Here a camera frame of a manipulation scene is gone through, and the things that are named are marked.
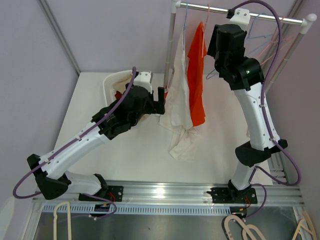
red cloth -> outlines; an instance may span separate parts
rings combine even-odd
[[[122,97],[122,93],[119,91],[116,91],[114,97],[115,97],[115,99],[119,100]]]
[[[206,114],[202,102],[204,57],[207,55],[206,45],[204,45],[202,56],[203,28],[204,24],[203,22],[200,22],[188,53],[188,58],[190,59],[187,69],[189,104],[194,127],[199,126],[206,121]]]

white wall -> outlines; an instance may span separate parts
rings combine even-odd
[[[294,0],[265,0],[279,15],[286,15]],[[189,0],[189,3],[210,4],[212,7],[232,8],[243,0]],[[48,0],[67,42],[83,72],[117,72],[138,69],[163,73],[168,42],[171,0]],[[248,4],[253,12],[269,11],[258,4]],[[183,28],[186,10],[179,8],[176,14],[174,47]],[[188,10],[186,51],[200,21],[207,13]],[[211,13],[205,32],[209,44],[215,24],[228,22],[223,14]],[[274,22],[257,21],[254,35],[273,34]],[[248,49],[264,42],[249,40]],[[205,72],[214,67],[214,59],[205,58]]]
[[[318,0],[308,0],[298,17],[304,18],[310,13],[320,17]],[[294,27],[290,34],[296,31],[297,28]],[[303,199],[314,226],[317,227],[318,235],[320,234],[319,37],[320,19],[301,40],[268,93],[273,122],[280,136],[288,140],[288,151],[301,169],[300,187]]]
[[[37,1],[3,1],[0,30],[1,208],[30,170],[27,157],[54,147],[77,75]],[[18,193],[31,194],[35,188],[30,177]],[[20,239],[30,202],[15,201],[5,239]]]

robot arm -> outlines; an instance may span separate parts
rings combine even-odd
[[[239,16],[241,16],[239,13],[234,15],[236,18]],[[255,166],[269,159],[271,154],[280,151],[273,140],[283,148],[286,148],[288,143],[286,140],[280,139],[277,134],[267,101],[264,100],[264,108],[274,135],[274,139],[270,139],[260,105],[261,91],[265,80],[261,65],[256,59],[245,56],[244,43],[247,32],[242,29],[244,28],[243,24],[233,24],[238,21],[230,22],[232,24],[215,25],[207,54],[215,59],[214,66],[219,72],[219,77],[229,84],[230,89],[239,100],[250,133],[250,141],[235,149],[235,155],[240,162],[234,176],[228,183],[229,199],[223,197],[223,201],[241,203],[244,196],[251,190],[250,177]],[[216,200],[213,201],[214,203],[223,203],[219,198],[218,189],[212,189],[208,193],[212,195],[213,200]]]
[[[65,192],[85,193],[102,198],[105,196],[108,185],[99,174],[86,176],[71,173],[67,170],[96,147],[108,143],[117,135],[137,125],[144,114],[165,113],[165,90],[163,87],[159,87],[158,101],[154,101],[151,87],[152,76],[150,72],[138,73],[128,95],[118,108],[105,121],[80,138],[79,136],[98,123],[118,100],[111,103],[110,106],[102,108],[92,117],[92,121],[67,143],[73,139],[78,139],[78,141],[64,149],[51,161],[48,161],[48,158],[59,148],[42,156],[32,154],[27,158],[31,169],[43,162],[47,162],[47,164],[34,172],[37,185],[47,200],[55,199]]]

black mounting bracket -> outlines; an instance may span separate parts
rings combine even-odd
[[[124,187],[123,186],[108,186],[107,192],[103,196],[99,195],[97,197],[107,199],[112,202],[122,202],[123,195],[124,195]],[[103,202],[99,199],[92,198],[92,197],[86,196],[84,194],[79,194],[79,201]]]
[[[207,193],[212,196],[212,203],[214,204],[245,204],[245,197],[249,199],[251,204],[258,203],[256,190],[252,187],[236,198],[232,197],[228,187],[213,187]]]

white floor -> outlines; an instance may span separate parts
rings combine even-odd
[[[56,147],[74,136],[91,117],[105,107],[102,82],[110,73],[81,73],[65,116]],[[154,74],[152,85],[161,86],[163,74]],[[226,184],[238,160],[235,148],[247,142],[247,124],[229,85],[216,77],[203,80],[205,124],[198,127],[201,141],[195,160],[173,159],[168,151],[172,133],[151,115],[130,131],[102,145],[69,170],[101,174],[107,180]],[[267,162],[261,165],[269,171]],[[272,185],[257,172],[253,182]]]

